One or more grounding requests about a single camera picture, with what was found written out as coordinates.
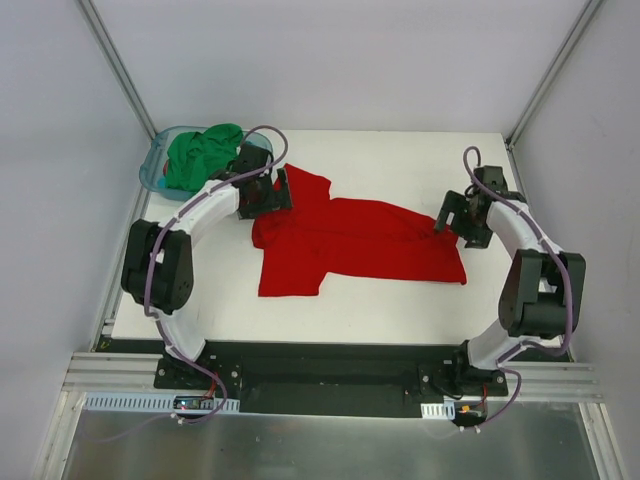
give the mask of green cloth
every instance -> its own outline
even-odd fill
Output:
[[[214,125],[202,133],[181,133],[167,151],[167,187],[197,192],[213,172],[236,158],[242,137],[242,128],[233,123]]]

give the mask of metal corner post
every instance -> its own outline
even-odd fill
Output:
[[[87,24],[91,28],[102,53],[111,67],[111,71],[113,72],[116,80],[120,84],[122,88],[122,92],[125,97],[127,97],[127,101],[131,105],[136,117],[140,121],[142,128],[144,128],[145,132],[149,136],[151,140],[153,140],[158,133],[155,126],[153,125],[153,121],[149,116],[149,112],[147,112],[138,91],[136,90],[129,73],[127,72],[126,67],[118,51],[109,36],[109,32],[100,18],[100,14],[96,9],[92,0],[77,0],[78,6],[80,7],[80,11],[82,15],[85,17]]]
[[[567,60],[573,54],[576,46],[580,40],[584,37],[587,28],[593,22],[596,14],[600,10],[600,7],[607,0],[587,0],[582,7],[582,10],[578,14],[575,22],[571,26],[569,33],[564,38],[560,48],[558,49],[555,57],[551,61],[551,64],[547,68],[547,71],[542,76],[542,79],[536,86],[536,89],[529,99],[527,106],[518,118],[515,126],[511,130],[511,133],[507,136],[507,149],[513,150],[514,145],[518,142],[526,129],[533,114],[536,112],[542,101],[545,99],[551,86],[555,83],[558,75],[567,63]]]

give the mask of transparent bin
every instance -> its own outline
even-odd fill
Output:
[[[183,132],[204,132],[209,127],[171,127],[163,130],[151,142],[151,148],[147,153],[144,163],[140,166],[138,174],[140,183],[144,188],[152,192],[157,192],[170,200],[185,201],[191,198],[196,192],[186,192],[175,188],[167,188],[164,182],[162,169],[169,159],[167,150],[179,134]],[[273,146],[267,137],[259,133],[252,133],[247,138],[247,142],[261,148],[266,148],[273,152]]]

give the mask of red cloth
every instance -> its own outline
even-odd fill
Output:
[[[375,200],[330,199],[328,179],[285,169],[293,208],[261,215],[253,225],[253,245],[264,250],[259,296],[318,295],[328,272],[467,282],[458,237],[435,234],[431,217]]]

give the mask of white ventilation grille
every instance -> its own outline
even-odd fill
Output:
[[[89,393],[85,402],[85,409],[105,412],[146,412],[171,413],[173,409],[173,394],[156,393]],[[222,399],[205,400],[202,410],[191,410],[191,414],[206,414],[215,406],[220,405]],[[228,399],[218,413],[239,413],[240,401]]]
[[[430,420],[453,420],[456,418],[456,407],[453,402],[423,403],[420,405],[422,418]]]

